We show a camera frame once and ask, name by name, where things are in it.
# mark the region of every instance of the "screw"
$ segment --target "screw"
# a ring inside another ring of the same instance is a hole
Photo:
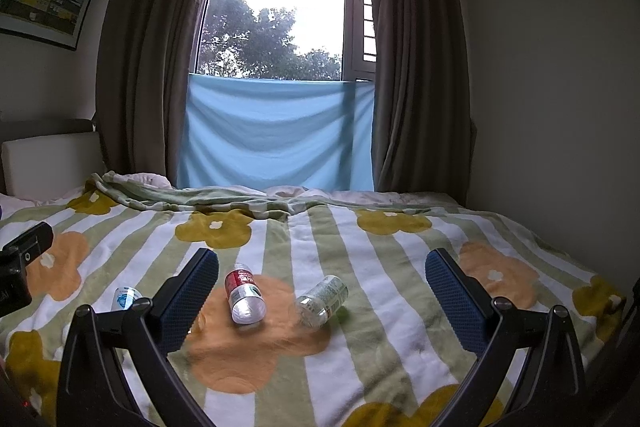
[[[89,306],[89,304],[83,304],[76,310],[76,317],[84,317],[90,311],[91,306]]]
[[[569,311],[564,306],[554,306],[554,313],[561,319],[565,319],[569,316]]]
[[[507,297],[496,297],[494,306],[501,311],[507,311],[513,307],[513,303]]]

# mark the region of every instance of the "wall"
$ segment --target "wall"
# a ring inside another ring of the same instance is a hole
[[[628,291],[640,277],[640,0],[462,0],[468,205]]]
[[[93,116],[95,65],[107,2],[89,4],[76,51],[0,34],[3,120]]]

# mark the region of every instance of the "red bottle label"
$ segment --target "red bottle label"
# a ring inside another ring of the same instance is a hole
[[[226,298],[229,298],[231,292],[243,284],[255,285],[254,276],[251,272],[248,270],[233,270],[233,272],[229,273],[225,278]]]

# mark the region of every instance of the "curtain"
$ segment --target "curtain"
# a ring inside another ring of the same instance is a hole
[[[372,0],[379,191],[445,192],[465,203],[471,158],[466,45],[459,0]]]
[[[154,172],[175,183],[191,50],[205,4],[109,0],[95,90],[109,169]]]
[[[372,190],[373,87],[191,74],[178,187]]]

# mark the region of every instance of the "water bottle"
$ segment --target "water bottle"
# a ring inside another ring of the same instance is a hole
[[[246,264],[234,264],[234,269],[225,277],[225,290],[231,318],[236,324],[254,324],[264,318],[267,304]]]
[[[111,311],[117,312],[120,310],[128,310],[133,304],[133,301],[140,299],[142,295],[135,288],[124,286],[118,288],[113,294],[113,302],[111,303]]]
[[[319,328],[342,306],[349,289],[339,277],[328,275],[296,299],[300,321],[310,328]]]

